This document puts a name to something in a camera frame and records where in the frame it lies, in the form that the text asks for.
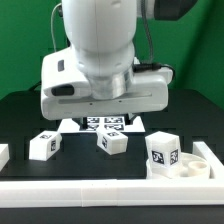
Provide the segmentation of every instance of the green wall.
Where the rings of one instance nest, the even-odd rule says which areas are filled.
[[[170,88],[196,89],[224,108],[224,1],[198,1],[177,22],[149,21],[155,61],[175,67],[177,76]],[[50,16],[58,2],[1,0],[0,98],[40,80],[42,59],[53,52]],[[62,20],[57,17],[55,24],[57,47],[62,49]],[[141,20],[134,42],[137,56],[147,59]]]

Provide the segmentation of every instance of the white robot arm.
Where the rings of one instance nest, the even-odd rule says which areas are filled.
[[[167,106],[167,84],[172,80],[172,70],[143,69],[136,74],[133,70],[132,39],[142,2],[62,0],[65,31],[71,46],[44,58],[41,107],[45,118],[138,113]],[[173,10],[174,5],[192,2],[193,6],[196,0],[144,2],[148,18],[176,20],[180,13]],[[173,2],[168,14],[164,9],[170,7],[167,2]]]

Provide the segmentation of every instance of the black table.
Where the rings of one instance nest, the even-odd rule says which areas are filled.
[[[156,131],[179,135],[184,152],[192,151],[193,141],[204,141],[224,161],[224,111],[196,91],[169,94],[165,110],[142,115],[146,133],[127,133],[125,155],[110,157],[99,150],[95,134],[69,134],[63,135],[61,150],[47,163],[28,160],[29,141],[44,130],[57,130],[58,122],[42,117],[38,91],[9,94],[0,101],[0,143],[10,148],[0,180],[144,178],[144,137]],[[223,218],[224,206],[0,209],[0,223],[223,223]]]

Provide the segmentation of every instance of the white tray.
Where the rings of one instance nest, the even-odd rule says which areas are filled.
[[[224,204],[224,167],[204,142],[193,154],[211,166],[209,180],[1,182],[0,207],[86,207]]]

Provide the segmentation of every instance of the white cube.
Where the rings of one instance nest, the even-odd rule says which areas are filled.
[[[97,145],[110,155],[126,152],[128,137],[114,129],[97,128]]]
[[[0,171],[9,161],[9,146],[8,144],[0,144]]]
[[[42,132],[30,141],[29,159],[47,161],[60,149],[61,140],[59,132]]]
[[[145,140],[152,172],[169,178],[177,176],[182,167],[179,136],[156,132]]]

